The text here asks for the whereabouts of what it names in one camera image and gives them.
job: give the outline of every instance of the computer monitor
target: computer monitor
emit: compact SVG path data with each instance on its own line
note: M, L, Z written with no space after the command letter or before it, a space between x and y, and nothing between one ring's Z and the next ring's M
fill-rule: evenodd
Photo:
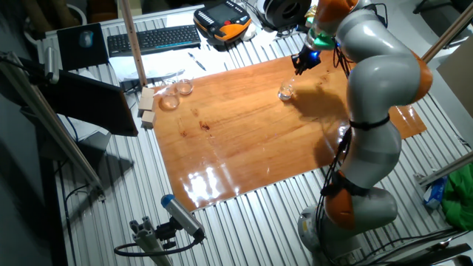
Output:
M44 75L44 65L20 58L28 72ZM112 134L137 136L132 113L120 87L60 70L57 84L38 85L52 109L107 129ZM12 93L2 94L20 106L26 103Z

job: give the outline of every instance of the table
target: table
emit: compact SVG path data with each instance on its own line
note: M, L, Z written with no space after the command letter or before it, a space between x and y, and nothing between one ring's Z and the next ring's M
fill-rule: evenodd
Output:
M332 52L296 77L294 96L277 97L293 76L290 57L194 81L173 111L157 105L154 124L174 195L189 210L330 164L348 128L347 78ZM391 121L403 138L425 125L413 108Z
M137 31L153 30L166 25L166 17L190 13L202 6L146 14L135 17ZM104 38L124 34L122 20L101 23ZM278 38L269 47L258 47L250 42L228 45L222 58L227 70L248 67L282 58L298 52L304 35ZM46 47L59 49L55 32L38 44L40 60ZM205 50L212 47L203 46ZM110 65L90 66L88 70L99 80L119 85ZM131 95L137 100L140 93ZM360 235L364 254L380 247L390 239L418 236L445 228L443 214L427 213L421 204L421 192L412 179L414 173L431 174L433 168L447 165L468 152L457 142L449 121L435 107L436 100L425 97L413 106L426 124L427 130L402 141L399 164L378 186L390 191L398 202L398 218L388 226ZM98 167L103 179L106 200L97 201L85 193L72 195L68 202L72 223L72 238L77 265L152 265L148 259L127 259L113 254L113 247L132 242L128 222L149 216L154 225L167 222L169 215L161 208L164 194L173 193L164 166L161 147L154 130L139 128L137 105L132 114L138 125L137 137L114 136ZM64 189L58 185L58 197L84 184L84 179L73 167L61 171ZM320 169L298 174L286 180L240 194L230 200L217 202L194 211L205 228L207 239L185 253L171 256L178 265L311 265L310 253L299 242L295 221L300 211L319 198L323 177ZM59 200L64 222L64 205ZM67 231L65 242L69 243ZM179 247L190 244L183 232L177 233ZM73 265L72 247L67 244L69 265ZM356 260L363 257L356 251Z

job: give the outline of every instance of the wooden table top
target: wooden table top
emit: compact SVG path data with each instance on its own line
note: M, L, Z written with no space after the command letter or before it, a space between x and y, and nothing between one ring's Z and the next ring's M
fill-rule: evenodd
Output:
M157 105L154 131L173 193L194 210L330 164L347 128L347 79L332 52L296 79L289 57L198 78L179 107ZM402 138L426 130L411 106L393 107Z

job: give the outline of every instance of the blue light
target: blue light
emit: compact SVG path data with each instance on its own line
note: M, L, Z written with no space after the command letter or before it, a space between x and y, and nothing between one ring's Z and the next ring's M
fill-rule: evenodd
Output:
M318 57L319 57L319 54L320 54L320 51L315 51L315 52L312 52L310 54L310 57L313 59L313 60L316 60Z

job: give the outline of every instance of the keyboard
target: keyboard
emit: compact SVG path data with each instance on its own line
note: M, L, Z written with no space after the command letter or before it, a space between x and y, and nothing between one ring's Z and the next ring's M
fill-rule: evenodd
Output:
M147 30L138 32L137 37L142 55L200 45L195 25ZM109 36L106 40L110 57L133 55L127 34Z

